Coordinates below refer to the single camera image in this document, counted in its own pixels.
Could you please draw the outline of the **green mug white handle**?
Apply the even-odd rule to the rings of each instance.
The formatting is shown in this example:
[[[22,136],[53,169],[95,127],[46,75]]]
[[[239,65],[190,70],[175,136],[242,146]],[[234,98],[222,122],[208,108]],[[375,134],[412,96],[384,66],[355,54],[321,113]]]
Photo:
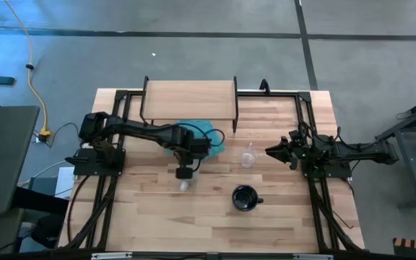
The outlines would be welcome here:
[[[181,182],[180,182],[179,191],[180,192],[186,191],[194,182],[195,182],[195,180],[193,178],[191,178],[191,179],[182,179]]]

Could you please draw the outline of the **silver aluminium bracket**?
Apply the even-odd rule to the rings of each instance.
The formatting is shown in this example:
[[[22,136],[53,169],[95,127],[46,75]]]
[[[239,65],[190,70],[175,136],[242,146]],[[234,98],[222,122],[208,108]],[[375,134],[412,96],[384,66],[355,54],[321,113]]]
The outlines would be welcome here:
[[[293,260],[334,260],[332,255],[314,253],[295,253]]]
[[[93,253],[90,260],[127,260],[132,257],[132,252],[102,252]]]

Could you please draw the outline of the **wooden shelf black frame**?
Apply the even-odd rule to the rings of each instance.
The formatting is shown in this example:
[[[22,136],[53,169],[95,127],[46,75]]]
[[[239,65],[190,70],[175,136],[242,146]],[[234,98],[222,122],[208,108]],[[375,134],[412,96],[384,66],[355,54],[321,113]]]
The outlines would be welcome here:
[[[230,80],[151,80],[144,78],[139,116],[154,120],[218,120],[238,125],[237,78]]]

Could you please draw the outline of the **teal microfibre cloth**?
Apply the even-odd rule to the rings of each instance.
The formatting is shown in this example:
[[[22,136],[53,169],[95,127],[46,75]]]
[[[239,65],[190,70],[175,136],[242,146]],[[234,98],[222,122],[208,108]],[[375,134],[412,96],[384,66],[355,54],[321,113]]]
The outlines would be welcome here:
[[[193,131],[196,138],[205,138],[207,135],[212,146],[204,160],[209,160],[225,151],[225,135],[221,130],[213,127],[210,120],[178,120],[176,123]]]

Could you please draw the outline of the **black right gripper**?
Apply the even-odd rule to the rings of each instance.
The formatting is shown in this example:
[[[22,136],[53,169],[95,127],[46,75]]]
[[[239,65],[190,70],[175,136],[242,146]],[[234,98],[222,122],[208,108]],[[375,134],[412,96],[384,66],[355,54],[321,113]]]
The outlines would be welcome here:
[[[289,132],[290,139],[282,137],[282,142],[265,149],[266,154],[279,160],[282,163],[290,163],[290,169],[296,170],[298,161],[302,156],[304,146],[304,137],[300,131],[294,130]]]

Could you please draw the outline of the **dark blue speckled mug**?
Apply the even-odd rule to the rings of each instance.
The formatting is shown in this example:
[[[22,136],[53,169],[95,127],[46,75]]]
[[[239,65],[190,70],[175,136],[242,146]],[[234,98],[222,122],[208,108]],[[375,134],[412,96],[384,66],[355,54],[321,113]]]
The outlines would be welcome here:
[[[248,212],[262,204],[264,200],[258,195],[255,188],[248,185],[240,185],[232,192],[233,206],[241,212]]]

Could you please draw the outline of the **white paper box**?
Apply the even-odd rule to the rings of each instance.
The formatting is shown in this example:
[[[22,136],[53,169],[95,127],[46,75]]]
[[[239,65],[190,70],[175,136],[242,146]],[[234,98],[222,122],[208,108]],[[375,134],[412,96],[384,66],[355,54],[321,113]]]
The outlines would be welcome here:
[[[74,186],[74,167],[61,167],[57,175],[55,197],[69,199]]]

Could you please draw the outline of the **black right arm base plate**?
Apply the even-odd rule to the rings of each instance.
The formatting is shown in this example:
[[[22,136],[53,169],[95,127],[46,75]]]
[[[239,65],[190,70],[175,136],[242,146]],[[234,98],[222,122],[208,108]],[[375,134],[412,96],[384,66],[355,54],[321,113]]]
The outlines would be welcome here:
[[[309,152],[301,158],[303,175],[306,178],[349,178],[349,162],[330,152]]]

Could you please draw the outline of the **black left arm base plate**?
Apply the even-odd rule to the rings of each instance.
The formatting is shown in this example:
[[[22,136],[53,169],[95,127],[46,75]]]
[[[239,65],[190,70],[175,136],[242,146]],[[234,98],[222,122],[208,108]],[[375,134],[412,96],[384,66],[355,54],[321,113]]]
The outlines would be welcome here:
[[[126,151],[114,149],[110,154],[93,148],[81,148],[76,156],[66,158],[76,176],[119,176],[124,171]]]

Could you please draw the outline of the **clear glass cup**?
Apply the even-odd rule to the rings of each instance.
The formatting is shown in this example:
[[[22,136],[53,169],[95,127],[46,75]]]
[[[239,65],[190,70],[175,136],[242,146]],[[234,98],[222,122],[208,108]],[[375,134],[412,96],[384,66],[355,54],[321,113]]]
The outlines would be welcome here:
[[[258,152],[252,143],[249,143],[242,151],[240,165],[244,168],[252,168],[258,159]]]

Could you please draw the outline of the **black office chair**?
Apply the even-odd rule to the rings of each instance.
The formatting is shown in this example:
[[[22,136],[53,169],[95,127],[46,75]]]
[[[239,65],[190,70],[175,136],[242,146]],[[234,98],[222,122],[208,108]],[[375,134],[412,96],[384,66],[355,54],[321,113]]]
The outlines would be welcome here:
[[[66,199],[16,187],[11,208],[45,213],[35,221],[30,237],[46,248],[53,249],[59,242],[68,204]]]

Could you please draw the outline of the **grey desk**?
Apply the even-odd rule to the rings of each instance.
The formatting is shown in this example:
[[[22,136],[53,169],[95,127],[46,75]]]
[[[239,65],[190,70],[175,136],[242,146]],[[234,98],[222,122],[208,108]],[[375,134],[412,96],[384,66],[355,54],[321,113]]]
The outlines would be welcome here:
[[[40,108],[0,107],[0,214],[12,204]]]

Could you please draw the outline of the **orange black striped block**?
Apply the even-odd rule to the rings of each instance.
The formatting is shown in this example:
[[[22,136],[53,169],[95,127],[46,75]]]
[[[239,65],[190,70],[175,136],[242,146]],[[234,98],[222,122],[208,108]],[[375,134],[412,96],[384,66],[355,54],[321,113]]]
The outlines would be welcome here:
[[[396,256],[416,258],[416,240],[393,238],[392,242]]]

